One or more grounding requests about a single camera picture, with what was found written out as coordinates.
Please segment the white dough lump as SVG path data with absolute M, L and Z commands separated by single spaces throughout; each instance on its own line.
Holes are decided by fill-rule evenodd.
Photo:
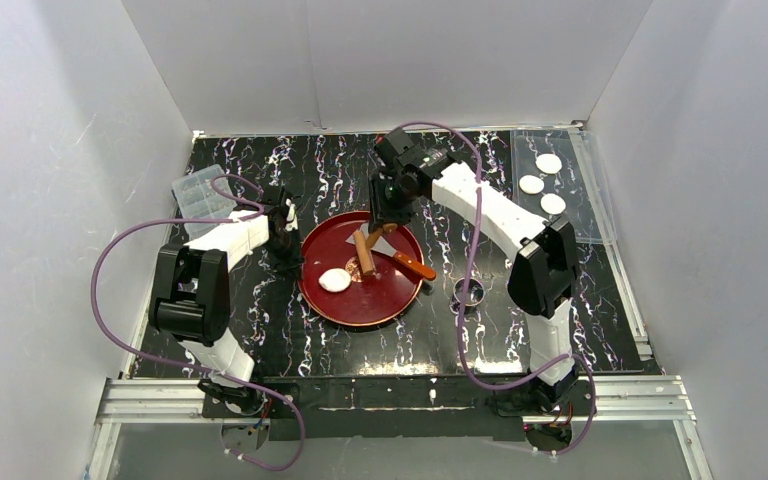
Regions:
M 351 285 L 352 275 L 343 268 L 332 268 L 319 276 L 318 283 L 326 292 L 341 293 Z

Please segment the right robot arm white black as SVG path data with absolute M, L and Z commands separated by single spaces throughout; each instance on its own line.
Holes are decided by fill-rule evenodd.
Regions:
M 472 276 L 480 236 L 486 236 L 511 261 L 507 292 L 524 312 L 529 334 L 529 367 L 524 377 L 505 384 L 481 381 L 491 391 L 527 386 L 546 402 L 558 402 L 577 380 L 569 315 L 581 274 L 573 226 L 562 214 L 545 219 L 518 206 L 483 179 L 478 148 L 464 134 L 467 153 L 448 147 L 424 148 L 400 125 L 376 140 L 381 168 L 370 179 L 370 226 L 403 226 L 414 217 L 418 198 L 447 208 L 473 227 L 465 276 Z

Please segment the red round lacquer plate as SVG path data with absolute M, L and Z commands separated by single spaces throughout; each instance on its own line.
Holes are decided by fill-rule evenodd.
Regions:
M 420 243 L 405 226 L 383 234 L 361 260 L 355 232 L 369 216 L 367 211 L 337 214 L 317 225 L 301 246 L 304 263 L 298 284 L 303 299 L 342 326 L 376 326 L 404 313 L 425 281 L 416 269 L 430 269 Z

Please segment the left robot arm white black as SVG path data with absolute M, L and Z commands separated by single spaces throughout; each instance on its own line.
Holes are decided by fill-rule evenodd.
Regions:
M 195 240 L 164 245 L 157 258 L 149 324 L 208 368 L 218 388 L 238 388 L 225 376 L 248 382 L 255 367 L 229 329 L 230 272 L 261 247 L 279 274 L 297 279 L 304 263 L 295 196 L 283 186 L 267 187 L 260 203 L 263 214 L 235 210 Z

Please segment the wooden double-ended pastry roller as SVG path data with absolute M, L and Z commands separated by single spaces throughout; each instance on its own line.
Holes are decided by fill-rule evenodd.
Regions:
M 396 253 L 395 248 L 384 238 L 384 235 L 392 233 L 397 227 L 397 224 L 389 223 L 372 231 L 369 224 L 363 222 L 352 233 L 352 236 L 347 239 L 350 244 L 355 246 L 358 265 L 362 275 L 371 275 L 376 272 L 375 262 L 372 257 L 373 253 L 380 253 L 388 257 L 392 257 Z

